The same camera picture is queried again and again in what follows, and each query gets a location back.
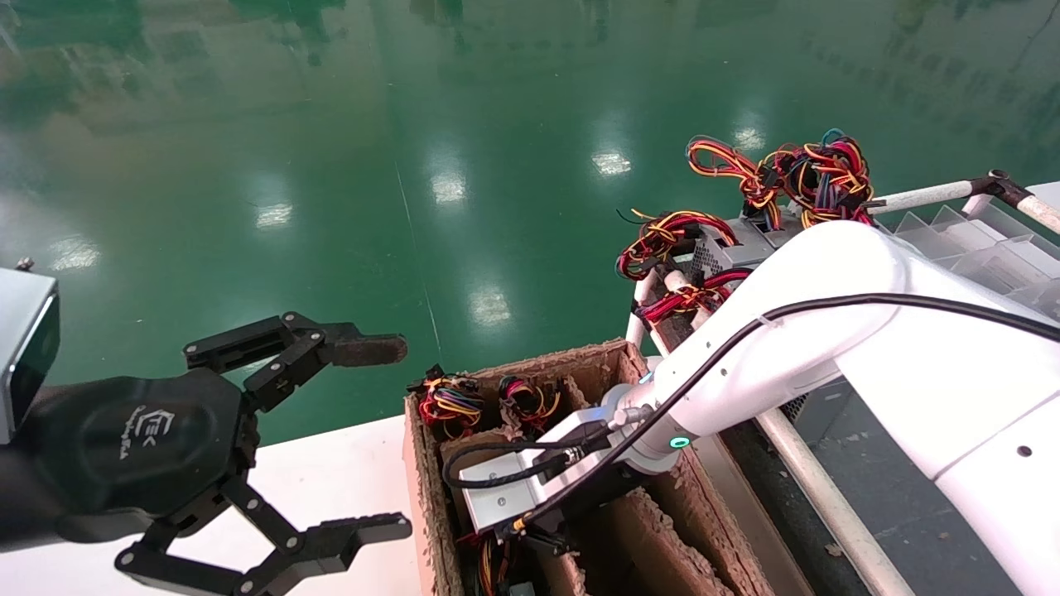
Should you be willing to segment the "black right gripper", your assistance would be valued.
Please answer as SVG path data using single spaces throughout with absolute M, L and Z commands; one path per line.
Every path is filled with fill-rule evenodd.
M 614 521 L 614 502 L 629 489 L 583 489 L 556 510 L 529 524 L 518 542 L 543 554 L 616 554 L 622 550 Z

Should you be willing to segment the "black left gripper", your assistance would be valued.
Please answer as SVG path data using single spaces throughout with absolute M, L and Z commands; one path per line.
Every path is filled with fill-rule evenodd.
M 407 351 L 401 334 L 287 312 L 187 344 L 186 366 L 196 370 L 182 376 L 43 388 L 24 421 L 24 536 L 147 531 L 118 555 L 116 569 L 181 595 L 287 595 L 303 580 L 344 573 L 363 547 L 409 538 L 412 524 L 398 512 L 297 531 L 238 478 L 253 467 L 253 410 L 272 411 L 328 366 L 386 366 Z M 262 368 L 243 381 L 243 393 L 220 376 L 251 363 Z M 272 543 L 261 563 L 241 572 L 167 553 L 228 507 Z

